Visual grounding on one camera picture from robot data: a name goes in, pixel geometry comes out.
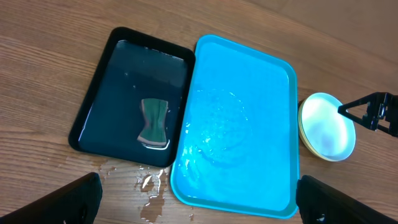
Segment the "brown tabletop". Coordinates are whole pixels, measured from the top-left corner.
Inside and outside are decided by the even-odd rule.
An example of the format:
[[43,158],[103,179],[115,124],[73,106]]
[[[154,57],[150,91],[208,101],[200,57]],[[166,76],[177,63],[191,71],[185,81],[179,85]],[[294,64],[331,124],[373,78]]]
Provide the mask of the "brown tabletop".
[[[297,73],[299,100],[319,91],[346,103],[375,91],[398,95],[398,1],[0,0],[0,5],[0,216],[94,171],[104,190],[96,223],[145,223],[141,216],[156,223],[301,223],[299,214],[282,222],[192,208],[174,197],[167,175],[156,177],[160,169],[68,145],[72,122],[117,26],[189,49],[202,35],[217,34],[282,58]],[[351,112],[359,115],[361,109]],[[398,219],[398,139],[358,125],[356,136],[355,150],[343,162],[323,161],[300,143],[301,175]],[[148,174],[154,176],[141,192],[137,180]],[[159,179],[164,205],[158,200],[143,210],[157,194]],[[260,194],[261,186],[251,184]]]

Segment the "wood grain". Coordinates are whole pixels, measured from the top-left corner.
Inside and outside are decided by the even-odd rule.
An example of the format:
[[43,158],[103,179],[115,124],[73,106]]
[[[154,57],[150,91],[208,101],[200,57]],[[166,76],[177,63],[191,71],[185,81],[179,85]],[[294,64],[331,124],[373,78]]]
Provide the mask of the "wood grain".
[[[191,49],[202,35],[218,34],[280,57],[297,72],[299,100],[318,91],[343,102],[375,91],[398,94],[396,1],[0,2],[0,215],[95,171],[104,188],[96,223],[145,223],[140,213],[156,187],[141,192],[134,186],[160,170],[82,154],[67,143],[102,49],[117,26]],[[356,148],[344,162],[322,161],[301,144],[301,174],[398,219],[398,140],[360,126],[356,130]],[[258,187],[253,191],[261,193]],[[169,185],[163,196],[156,222],[191,223],[194,214],[192,223],[282,223],[192,209]],[[296,214],[285,223],[301,219]]]

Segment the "black tray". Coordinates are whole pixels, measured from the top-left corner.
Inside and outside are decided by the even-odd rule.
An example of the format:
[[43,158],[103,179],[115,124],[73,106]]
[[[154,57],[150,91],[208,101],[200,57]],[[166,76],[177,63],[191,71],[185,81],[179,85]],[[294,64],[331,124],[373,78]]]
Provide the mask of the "black tray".
[[[69,144],[82,152],[157,167],[171,165],[194,64],[195,55],[189,49],[125,27],[114,29],[70,131]],[[148,127],[142,99],[149,98],[168,102],[162,120],[164,146],[137,140]]]

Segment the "blue tray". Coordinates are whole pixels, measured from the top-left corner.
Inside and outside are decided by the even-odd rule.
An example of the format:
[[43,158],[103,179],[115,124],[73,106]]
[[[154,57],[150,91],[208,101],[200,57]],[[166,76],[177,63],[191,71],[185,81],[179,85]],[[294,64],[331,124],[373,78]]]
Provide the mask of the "blue tray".
[[299,179],[293,68],[215,35],[195,55],[174,194],[188,205],[290,218]]

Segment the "green sponge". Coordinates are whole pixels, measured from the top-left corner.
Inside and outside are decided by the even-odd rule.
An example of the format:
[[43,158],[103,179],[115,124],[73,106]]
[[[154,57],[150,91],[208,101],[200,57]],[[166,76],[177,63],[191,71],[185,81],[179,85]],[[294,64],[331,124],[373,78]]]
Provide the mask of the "green sponge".
[[141,110],[145,119],[144,129],[137,140],[150,146],[165,146],[166,132],[164,122],[168,108],[168,102],[158,99],[141,100]]

